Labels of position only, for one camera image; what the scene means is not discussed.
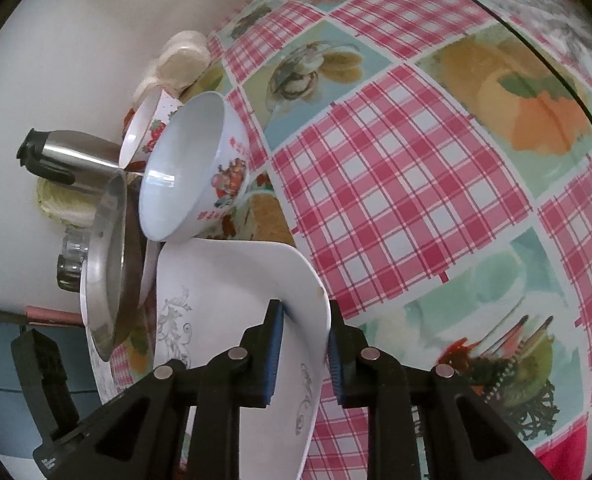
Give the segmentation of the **white square floral plate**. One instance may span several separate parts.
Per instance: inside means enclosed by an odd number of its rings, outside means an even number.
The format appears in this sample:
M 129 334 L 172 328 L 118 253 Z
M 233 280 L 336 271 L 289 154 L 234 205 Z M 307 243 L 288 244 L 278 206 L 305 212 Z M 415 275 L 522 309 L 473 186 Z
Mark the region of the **white square floral plate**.
M 305 469 L 325 372 L 331 314 L 324 286 L 288 245 L 246 240 L 166 244 L 157 266 L 155 365 L 202 366 L 285 308 L 276 388 L 265 410 L 241 411 L 241 478 L 298 479 Z

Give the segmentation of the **checkered picture tablecloth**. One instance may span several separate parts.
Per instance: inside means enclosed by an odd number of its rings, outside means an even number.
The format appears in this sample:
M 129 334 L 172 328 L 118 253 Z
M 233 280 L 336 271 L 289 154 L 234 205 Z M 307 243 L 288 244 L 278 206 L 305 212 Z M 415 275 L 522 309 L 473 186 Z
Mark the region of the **checkered picture tablecloth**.
M 592 476 L 592 88 L 479 0 L 244 0 L 180 100 L 250 138 L 218 238 L 280 240 L 414 367 L 445 362 L 557 479 Z

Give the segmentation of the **glass jar black lid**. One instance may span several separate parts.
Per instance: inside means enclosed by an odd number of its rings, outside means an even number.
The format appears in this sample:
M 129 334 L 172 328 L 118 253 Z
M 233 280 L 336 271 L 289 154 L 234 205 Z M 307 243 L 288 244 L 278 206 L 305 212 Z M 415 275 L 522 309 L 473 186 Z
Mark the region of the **glass jar black lid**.
M 57 258 L 56 281 L 66 292 L 79 292 L 82 265 L 87 260 L 90 232 L 69 226 Z

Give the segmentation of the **white bowl cartoon print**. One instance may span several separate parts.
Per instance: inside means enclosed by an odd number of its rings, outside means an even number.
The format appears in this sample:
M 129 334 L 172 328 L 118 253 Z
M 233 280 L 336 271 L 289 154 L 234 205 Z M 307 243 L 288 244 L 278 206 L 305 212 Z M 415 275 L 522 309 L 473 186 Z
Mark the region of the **white bowl cartoon print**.
M 249 137 L 215 91 L 187 101 L 147 160 L 140 226 L 154 242 L 180 243 L 218 223 L 243 196 L 250 177 Z

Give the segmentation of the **steel thermos jug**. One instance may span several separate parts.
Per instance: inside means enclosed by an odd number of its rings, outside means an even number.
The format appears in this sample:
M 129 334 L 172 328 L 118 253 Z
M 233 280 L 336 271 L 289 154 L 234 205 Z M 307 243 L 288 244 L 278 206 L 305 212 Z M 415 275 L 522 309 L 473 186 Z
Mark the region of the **steel thermos jug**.
M 53 184 L 102 193 L 119 167 L 120 146 L 74 130 L 31 129 L 16 152 L 19 165 Z

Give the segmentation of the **white bowl strawberry print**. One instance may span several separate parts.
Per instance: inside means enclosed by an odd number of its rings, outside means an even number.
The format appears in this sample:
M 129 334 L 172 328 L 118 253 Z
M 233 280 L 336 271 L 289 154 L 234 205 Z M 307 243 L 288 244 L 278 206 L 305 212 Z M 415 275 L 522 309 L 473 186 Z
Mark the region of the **white bowl strawberry print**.
M 144 96 L 127 127 L 119 153 L 123 170 L 142 170 L 171 117 L 182 102 L 164 88 L 155 87 Z

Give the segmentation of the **grey metal pan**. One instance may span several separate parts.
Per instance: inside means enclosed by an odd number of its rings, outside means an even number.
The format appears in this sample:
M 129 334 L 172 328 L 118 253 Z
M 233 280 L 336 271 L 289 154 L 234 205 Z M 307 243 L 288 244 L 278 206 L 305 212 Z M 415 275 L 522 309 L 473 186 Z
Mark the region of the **grey metal pan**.
M 144 266 L 136 193 L 119 170 L 107 181 L 90 229 L 86 277 L 87 329 L 107 362 L 136 324 Z

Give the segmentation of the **bag of steamed buns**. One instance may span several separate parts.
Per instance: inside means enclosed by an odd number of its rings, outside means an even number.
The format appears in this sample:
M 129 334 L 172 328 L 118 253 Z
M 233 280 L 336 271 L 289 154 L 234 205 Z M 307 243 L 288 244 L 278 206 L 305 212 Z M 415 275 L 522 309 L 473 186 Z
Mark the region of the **bag of steamed buns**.
M 148 92 L 161 87 L 178 98 L 207 70 L 211 55 L 207 38 L 196 30 L 182 30 L 161 48 L 157 58 L 148 63 L 131 99 L 133 110 L 138 108 Z

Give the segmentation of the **napa cabbage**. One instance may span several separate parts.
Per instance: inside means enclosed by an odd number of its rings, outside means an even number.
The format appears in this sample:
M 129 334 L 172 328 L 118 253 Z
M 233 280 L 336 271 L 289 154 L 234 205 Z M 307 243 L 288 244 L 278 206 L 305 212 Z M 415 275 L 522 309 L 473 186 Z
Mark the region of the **napa cabbage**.
M 36 193 L 38 207 L 46 218 L 75 228 L 92 226 L 98 196 L 69 190 L 42 178 L 38 179 Z

